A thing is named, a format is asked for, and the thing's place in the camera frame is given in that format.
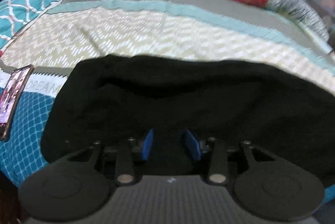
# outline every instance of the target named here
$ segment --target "white fabric label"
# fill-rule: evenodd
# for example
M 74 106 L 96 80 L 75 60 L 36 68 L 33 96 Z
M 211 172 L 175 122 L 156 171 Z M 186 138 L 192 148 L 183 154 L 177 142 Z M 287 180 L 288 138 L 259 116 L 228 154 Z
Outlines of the white fabric label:
M 0 87 L 4 88 L 10 77 L 9 73 L 0 70 Z M 38 92 L 47 96 L 56 97 L 67 76 L 46 74 L 32 74 L 24 88 L 25 92 Z

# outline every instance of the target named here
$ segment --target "smartphone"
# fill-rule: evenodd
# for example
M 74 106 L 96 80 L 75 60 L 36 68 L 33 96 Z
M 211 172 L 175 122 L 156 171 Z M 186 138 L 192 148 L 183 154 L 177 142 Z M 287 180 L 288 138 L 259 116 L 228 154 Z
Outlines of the smartphone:
M 15 69 L 0 97 L 0 140 L 9 140 L 9 130 L 20 95 L 34 71 L 33 65 Z

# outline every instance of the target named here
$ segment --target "black cloth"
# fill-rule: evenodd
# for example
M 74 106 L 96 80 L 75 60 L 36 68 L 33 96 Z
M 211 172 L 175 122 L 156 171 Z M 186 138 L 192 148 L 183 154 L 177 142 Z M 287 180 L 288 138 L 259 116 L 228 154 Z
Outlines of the black cloth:
M 187 174 L 191 164 L 178 138 L 188 128 L 228 145 L 251 140 L 328 186 L 334 118 L 330 93 L 269 65 L 106 56 L 74 68 L 55 99 L 41 152 L 53 162 L 96 140 L 111 145 L 154 128 L 150 172 Z

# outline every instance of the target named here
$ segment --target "white zigzag fabric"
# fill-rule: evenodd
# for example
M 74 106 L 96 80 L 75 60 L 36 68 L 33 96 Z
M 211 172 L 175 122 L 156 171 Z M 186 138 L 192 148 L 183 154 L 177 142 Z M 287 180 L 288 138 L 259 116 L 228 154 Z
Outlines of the white zigzag fabric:
M 335 94 L 333 74 L 292 47 L 157 11 L 94 9 L 42 15 L 4 53 L 5 64 L 74 67 L 106 54 L 188 60 L 242 59 L 274 65 Z

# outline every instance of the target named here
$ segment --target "metal rivet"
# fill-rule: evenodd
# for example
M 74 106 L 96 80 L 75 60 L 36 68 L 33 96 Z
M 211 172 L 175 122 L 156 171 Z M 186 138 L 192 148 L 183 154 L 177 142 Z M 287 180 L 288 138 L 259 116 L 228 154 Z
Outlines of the metal rivet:
M 133 180 L 134 180 L 134 177 L 130 174 L 122 174 L 122 175 L 119 175 L 117 178 L 117 181 L 122 184 L 131 183 Z
M 137 146 L 137 139 L 135 139 L 134 137 L 128 138 L 128 142 L 131 146 Z
M 214 183 L 224 183 L 226 181 L 226 176 L 222 174 L 213 174 L 210 175 L 209 180 Z
M 216 138 L 215 137 L 209 137 L 206 140 L 206 145 L 213 145 L 215 142 Z

